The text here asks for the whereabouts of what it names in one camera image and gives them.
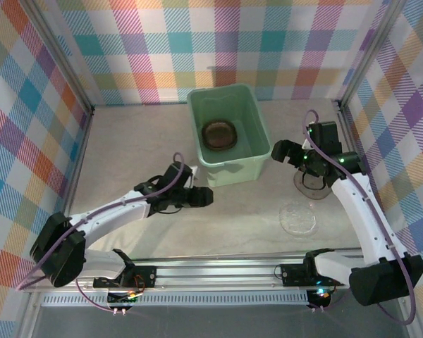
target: plaid wallpaper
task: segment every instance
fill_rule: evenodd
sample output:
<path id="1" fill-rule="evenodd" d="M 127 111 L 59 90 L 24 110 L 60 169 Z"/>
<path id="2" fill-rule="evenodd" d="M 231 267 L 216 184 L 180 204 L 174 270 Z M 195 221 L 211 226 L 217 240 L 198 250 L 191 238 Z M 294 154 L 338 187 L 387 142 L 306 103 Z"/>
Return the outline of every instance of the plaid wallpaper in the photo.
<path id="1" fill-rule="evenodd" d="M 86 120 L 18 0 L 0 0 L 0 338 L 12 333 L 36 234 L 63 204 Z"/>
<path id="2" fill-rule="evenodd" d="M 378 200 L 423 257 L 423 0 L 406 3 L 350 110 Z M 423 283 L 416 292 L 423 310 Z"/>
<path id="3" fill-rule="evenodd" d="M 261 100 L 335 99 L 388 0 L 37 2 L 91 99 L 113 105 L 235 82 Z"/>

